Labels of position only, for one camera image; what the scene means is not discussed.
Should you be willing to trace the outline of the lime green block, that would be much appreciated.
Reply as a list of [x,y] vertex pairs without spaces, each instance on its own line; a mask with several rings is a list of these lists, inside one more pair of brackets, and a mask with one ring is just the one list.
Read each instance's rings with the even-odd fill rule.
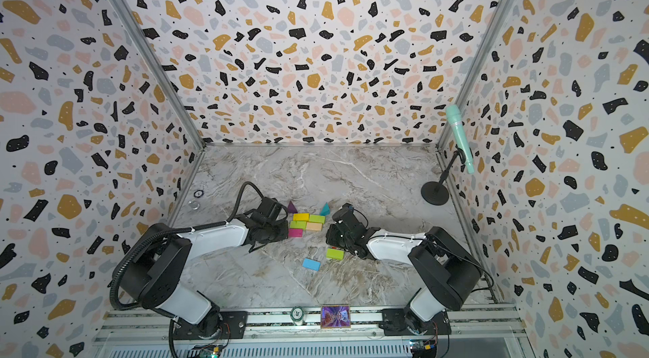
[[345,252],[340,249],[328,248],[326,250],[326,258],[333,259],[337,261],[342,261],[344,259]]
[[292,230],[305,230],[307,226],[307,221],[292,221],[289,224],[289,228]]
[[309,223],[324,224],[326,222],[326,216],[311,214],[309,216]]

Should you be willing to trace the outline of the purple triangular block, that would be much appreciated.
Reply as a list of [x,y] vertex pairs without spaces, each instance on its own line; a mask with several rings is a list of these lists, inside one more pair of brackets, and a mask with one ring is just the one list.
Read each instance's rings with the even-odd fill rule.
[[296,209],[296,207],[295,207],[295,205],[293,204],[292,201],[289,202],[289,204],[287,206],[287,210],[288,210],[289,214],[297,214],[298,213],[298,211],[297,211],[297,209]]

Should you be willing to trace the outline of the teal triangular block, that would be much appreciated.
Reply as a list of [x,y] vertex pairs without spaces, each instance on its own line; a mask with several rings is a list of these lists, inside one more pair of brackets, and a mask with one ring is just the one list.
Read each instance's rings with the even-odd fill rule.
[[326,203],[323,208],[321,209],[320,214],[322,216],[328,216],[331,213],[331,208],[328,203]]

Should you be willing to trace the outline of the natural wood block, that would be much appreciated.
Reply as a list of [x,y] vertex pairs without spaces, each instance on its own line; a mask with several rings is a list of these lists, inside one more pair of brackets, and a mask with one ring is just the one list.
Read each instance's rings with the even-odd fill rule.
[[323,224],[308,222],[305,226],[306,231],[322,231]]

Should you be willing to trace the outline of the light blue rectangular block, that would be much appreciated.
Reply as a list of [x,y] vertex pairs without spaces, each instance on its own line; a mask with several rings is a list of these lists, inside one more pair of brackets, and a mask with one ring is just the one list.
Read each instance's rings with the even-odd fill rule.
[[320,270],[321,263],[309,258],[304,258],[303,267],[318,272]]

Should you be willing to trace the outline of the magenta rectangular block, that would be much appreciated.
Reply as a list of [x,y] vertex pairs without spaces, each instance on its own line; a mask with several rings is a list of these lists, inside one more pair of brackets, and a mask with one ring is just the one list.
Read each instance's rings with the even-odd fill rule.
[[303,229],[290,229],[288,231],[288,236],[290,238],[300,238],[304,235],[304,230]]

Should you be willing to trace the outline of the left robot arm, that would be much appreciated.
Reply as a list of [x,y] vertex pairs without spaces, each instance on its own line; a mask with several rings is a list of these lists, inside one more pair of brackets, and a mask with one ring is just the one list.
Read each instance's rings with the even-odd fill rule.
[[265,196],[252,182],[240,187],[233,212],[224,221],[171,228],[154,224],[113,270],[109,301],[113,309],[143,308],[169,317],[171,329],[200,339],[226,332],[221,308],[182,283],[188,262],[240,246],[251,252],[288,238],[287,207]]

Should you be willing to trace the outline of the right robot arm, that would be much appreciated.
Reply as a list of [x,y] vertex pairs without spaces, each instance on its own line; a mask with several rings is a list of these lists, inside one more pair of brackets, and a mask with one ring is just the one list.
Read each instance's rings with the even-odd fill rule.
[[424,287],[401,309],[384,309],[379,327],[388,336],[428,335],[445,331],[446,312],[459,311],[488,272],[446,230],[398,234],[369,227],[357,219],[351,204],[333,214],[326,244],[363,260],[388,261],[413,267]]

